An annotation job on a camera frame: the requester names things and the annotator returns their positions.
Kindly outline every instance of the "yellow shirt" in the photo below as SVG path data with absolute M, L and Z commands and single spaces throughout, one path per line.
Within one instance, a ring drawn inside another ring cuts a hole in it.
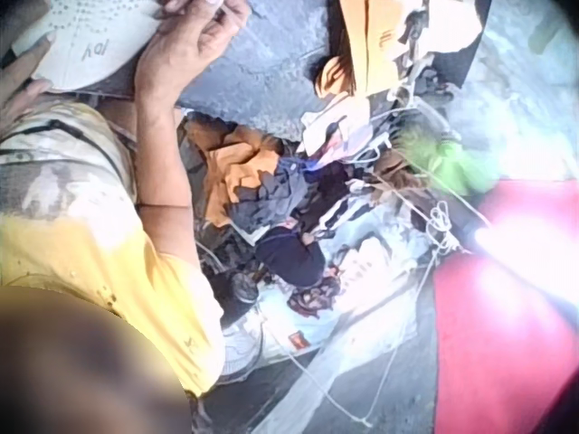
M 93 145 L 54 129 L 59 119 Z M 81 297 L 146 336 L 199 396 L 224 364 L 222 309 L 198 266 L 156 252 L 133 205 L 130 157 L 80 104 L 39 107 L 0 143 L 0 283 Z

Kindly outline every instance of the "dark jacket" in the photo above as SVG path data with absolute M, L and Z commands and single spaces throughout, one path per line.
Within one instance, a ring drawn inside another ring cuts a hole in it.
M 316 285 L 326 267 L 317 242 L 306 246 L 298 232 L 282 226 L 270 229 L 257 241 L 255 256 L 271 273 L 299 288 Z

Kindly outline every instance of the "red fabric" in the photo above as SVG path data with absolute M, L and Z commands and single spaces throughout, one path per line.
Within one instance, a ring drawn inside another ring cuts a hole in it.
M 570 240 L 579 234 L 575 182 L 501 182 L 481 210 L 497 225 L 523 213 L 547 219 Z M 541 267 L 541 254 L 534 258 L 528 266 Z M 530 432 L 579 366 L 577 335 L 539 292 L 489 259 L 457 254 L 436 270 L 434 286 L 435 431 Z

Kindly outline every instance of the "strap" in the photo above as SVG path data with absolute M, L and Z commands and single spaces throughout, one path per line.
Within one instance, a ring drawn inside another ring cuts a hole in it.
M 78 128 L 72 127 L 68 124 L 65 124 L 64 122 L 62 122 L 59 119 L 52 119 L 52 120 L 48 121 L 48 123 L 46 125 L 42 125 L 39 127 L 30 127 L 30 128 L 25 129 L 25 130 L 22 130 L 22 131 L 16 131 L 13 134 L 10 134 L 6 137 L 3 137 L 0 140 L 0 145 L 2 145 L 6 140 L 9 140 L 9 139 L 16 137 L 16 136 L 20 136 L 20 135 L 28 136 L 31 134 L 42 133 L 44 131 L 53 131 L 54 129 L 59 129 L 60 131 L 64 131 L 69 136 L 72 136 L 72 137 L 86 143 L 87 145 L 94 147 L 97 151 L 99 151 L 102 154 L 102 156 L 104 156 L 107 159 L 110 166 L 112 167 L 112 169 L 115 171 L 115 173 L 119 177 L 119 180 L 121 182 L 123 182 L 123 178 L 120 174 L 119 168 L 117 167 L 117 165 L 115 165 L 115 162 L 112 161 L 112 158 L 109 156 L 109 154 L 107 154 L 104 151 L 104 149 L 102 149 L 99 145 L 97 145 L 95 142 L 93 142 L 88 137 L 86 137 L 84 135 L 84 133 L 82 131 L 80 131 Z M 11 154 L 13 152 L 22 152 L 22 149 L 0 149 L 0 155 L 7 155 L 7 154 Z

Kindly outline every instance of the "green fabric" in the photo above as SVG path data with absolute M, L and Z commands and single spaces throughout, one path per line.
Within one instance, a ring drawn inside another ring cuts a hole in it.
M 467 151 L 452 140 L 437 140 L 420 126 L 406 128 L 396 143 L 419 172 L 426 169 L 435 175 L 431 176 L 435 188 L 459 195 L 485 193 L 498 180 L 496 162 L 488 154 Z

